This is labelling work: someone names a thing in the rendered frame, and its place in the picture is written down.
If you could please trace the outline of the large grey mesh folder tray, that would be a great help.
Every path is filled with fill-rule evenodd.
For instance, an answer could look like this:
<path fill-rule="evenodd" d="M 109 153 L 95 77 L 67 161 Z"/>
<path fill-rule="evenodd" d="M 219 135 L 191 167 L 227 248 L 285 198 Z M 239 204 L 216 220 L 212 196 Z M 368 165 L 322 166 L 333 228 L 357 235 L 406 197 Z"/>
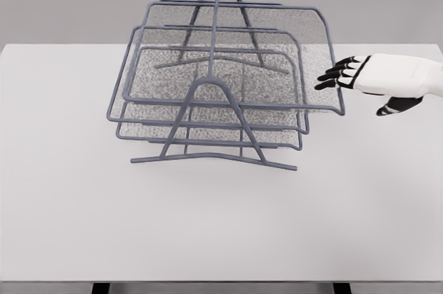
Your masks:
<path fill-rule="evenodd" d="M 179 104 L 194 80 L 221 80 L 244 108 L 345 113 L 339 89 L 317 91 L 334 62 L 324 16 L 271 3 L 155 1 L 135 30 L 123 97 Z"/>

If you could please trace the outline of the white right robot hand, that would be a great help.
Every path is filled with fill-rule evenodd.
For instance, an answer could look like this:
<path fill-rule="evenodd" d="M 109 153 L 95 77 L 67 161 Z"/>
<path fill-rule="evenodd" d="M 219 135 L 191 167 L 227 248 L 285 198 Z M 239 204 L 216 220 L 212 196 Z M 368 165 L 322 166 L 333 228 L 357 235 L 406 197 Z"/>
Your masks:
<path fill-rule="evenodd" d="M 341 87 L 368 95 L 386 95 L 378 116 L 402 113 L 419 105 L 428 93 L 434 62 L 420 57 L 377 53 L 342 59 L 317 77 L 317 91 Z"/>

